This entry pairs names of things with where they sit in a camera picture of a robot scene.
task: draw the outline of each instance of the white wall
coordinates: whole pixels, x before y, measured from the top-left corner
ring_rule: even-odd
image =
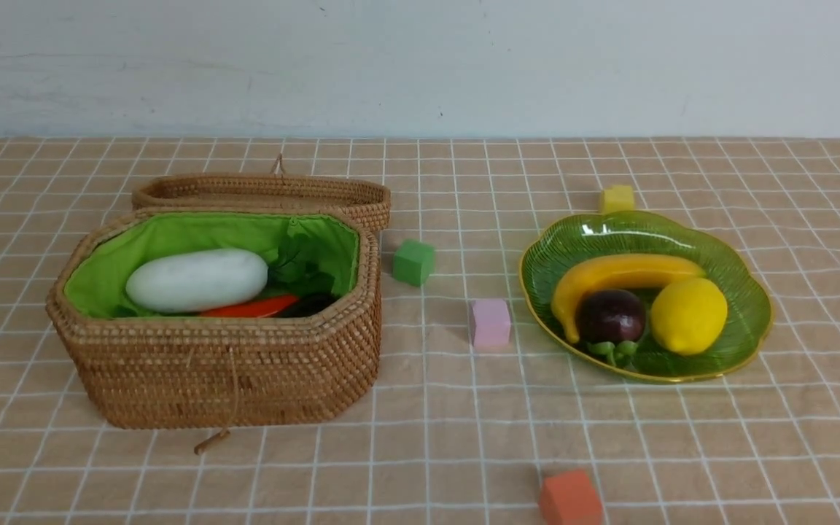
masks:
[[[840,0],[0,0],[2,134],[840,136]]]

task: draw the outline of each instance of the banana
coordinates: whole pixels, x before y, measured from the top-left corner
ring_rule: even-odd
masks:
[[[600,289],[664,288],[704,276],[691,260],[654,253],[620,253],[584,260],[572,266],[556,283],[551,310],[563,325],[570,345],[579,342],[576,313],[583,297]]]

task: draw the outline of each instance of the basket lid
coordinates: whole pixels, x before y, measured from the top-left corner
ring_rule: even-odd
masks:
[[[369,180],[291,175],[279,154],[268,173],[204,172],[158,176],[131,192],[142,207],[253,206],[309,211],[334,210],[373,232],[390,222],[391,192]]]

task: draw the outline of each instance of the glass plate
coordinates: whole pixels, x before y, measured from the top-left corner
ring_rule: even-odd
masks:
[[[694,260],[728,300],[728,320],[720,337],[696,356],[676,355],[656,343],[650,331],[623,368],[609,365],[569,345],[550,310],[553,290],[576,263],[616,253],[662,253]],[[563,348],[626,378],[653,383],[684,383],[719,378],[743,368],[757,357],[774,322],[766,290],[750,275],[740,255],[709,233],[647,211],[607,215],[572,215],[544,230],[521,258],[518,275],[527,308],[537,323]],[[657,289],[635,289],[649,311]]]

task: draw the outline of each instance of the woven rattan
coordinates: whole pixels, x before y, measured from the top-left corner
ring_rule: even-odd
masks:
[[[326,211],[337,209],[370,232],[387,228],[391,190],[382,184],[340,176],[284,173],[278,156],[271,172],[187,173],[159,176],[131,192],[131,207],[257,206]]]
[[[85,236],[50,289],[46,307],[90,401],[120,428],[221,426],[214,438],[228,435],[229,426],[339,415],[373,385],[381,348],[378,242],[340,212],[325,213],[359,233],[357,283],[316,316],[93,319],[63,293],[71,273],[100,243],[160,213],[203,211],[305,214],[249,206],[146,207]]]

